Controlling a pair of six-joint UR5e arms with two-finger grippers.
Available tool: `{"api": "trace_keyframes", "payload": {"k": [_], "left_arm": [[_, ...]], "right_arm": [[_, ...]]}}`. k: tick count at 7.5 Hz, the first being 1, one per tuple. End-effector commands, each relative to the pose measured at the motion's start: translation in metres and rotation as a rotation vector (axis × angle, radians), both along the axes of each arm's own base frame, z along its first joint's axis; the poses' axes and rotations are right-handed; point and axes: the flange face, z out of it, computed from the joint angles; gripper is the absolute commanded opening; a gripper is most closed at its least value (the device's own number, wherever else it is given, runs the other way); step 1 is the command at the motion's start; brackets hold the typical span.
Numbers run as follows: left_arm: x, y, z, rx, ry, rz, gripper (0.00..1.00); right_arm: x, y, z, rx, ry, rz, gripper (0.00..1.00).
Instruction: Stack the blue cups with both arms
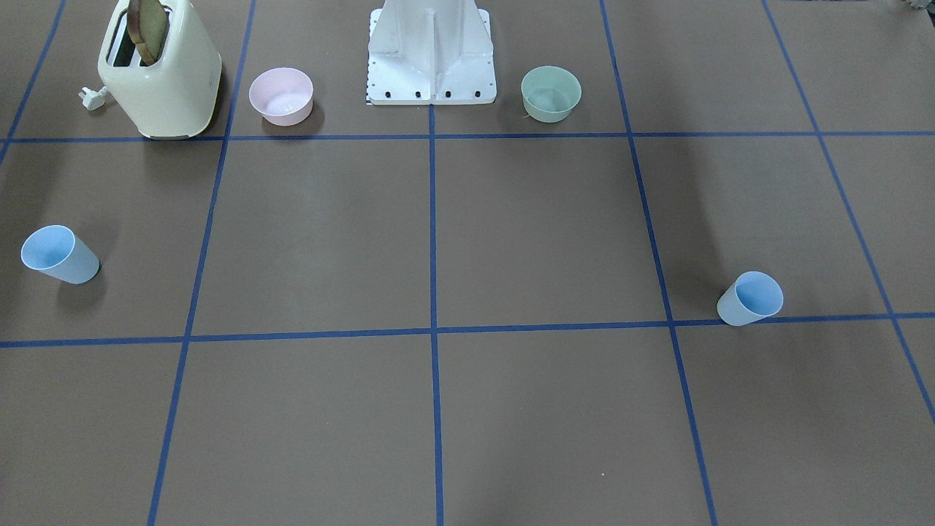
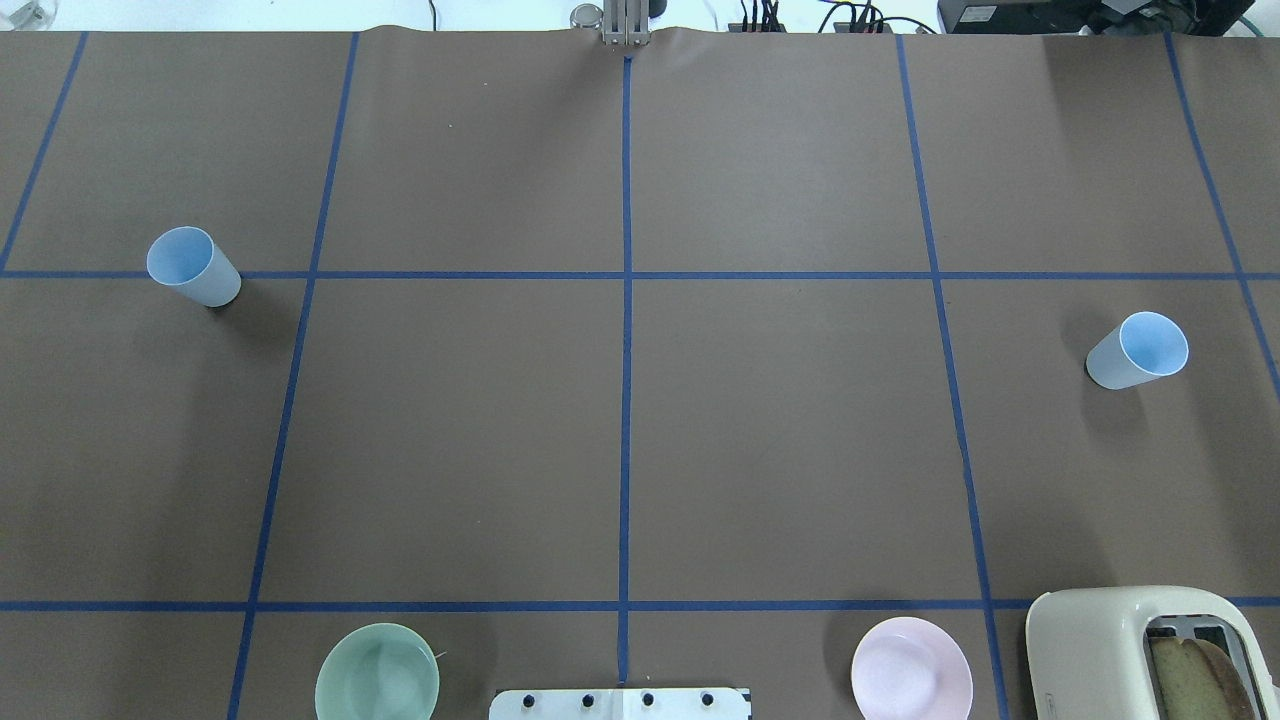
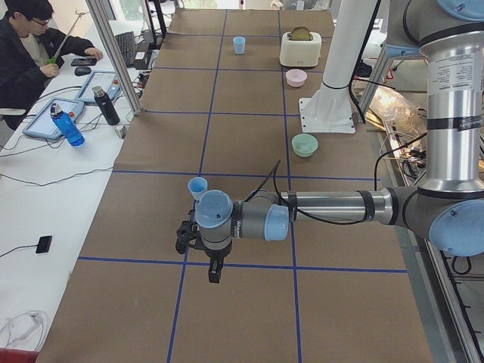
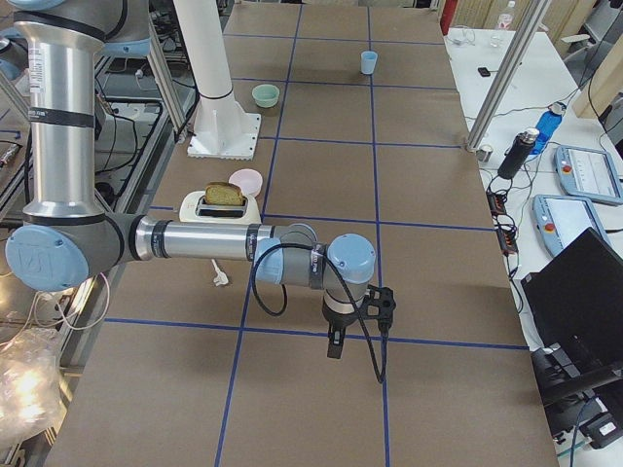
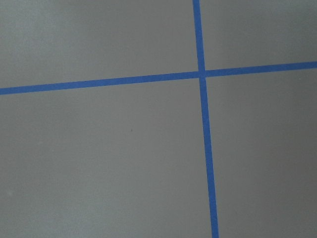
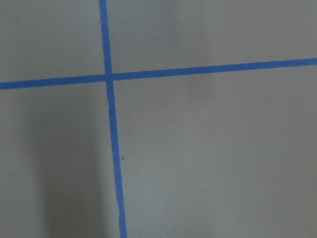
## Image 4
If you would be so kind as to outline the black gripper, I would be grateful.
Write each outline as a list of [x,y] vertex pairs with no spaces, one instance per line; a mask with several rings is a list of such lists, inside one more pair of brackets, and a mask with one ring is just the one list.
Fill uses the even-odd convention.
[[358,320],[357,312],[341,313],[328,305],[322,306],[322,314],[328,323],[327,357],[340,359],[344,348],[346,329]]

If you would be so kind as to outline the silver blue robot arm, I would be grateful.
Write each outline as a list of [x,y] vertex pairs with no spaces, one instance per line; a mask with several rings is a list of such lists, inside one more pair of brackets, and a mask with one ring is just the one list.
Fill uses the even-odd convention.
[[94,57],[150,45],[144,1],[17,1],[28,44],[34,188],[23,224],[6,245],[14,275],[56,292],[116,265],[154,258],[246,260],[252,281],[299,285],[323,294],[328,351],[341,355],[347,327],[380,306],[370,241],[344,234],[319,243],[303,225],[274,227],[157,221],[109,213],[94,189]]

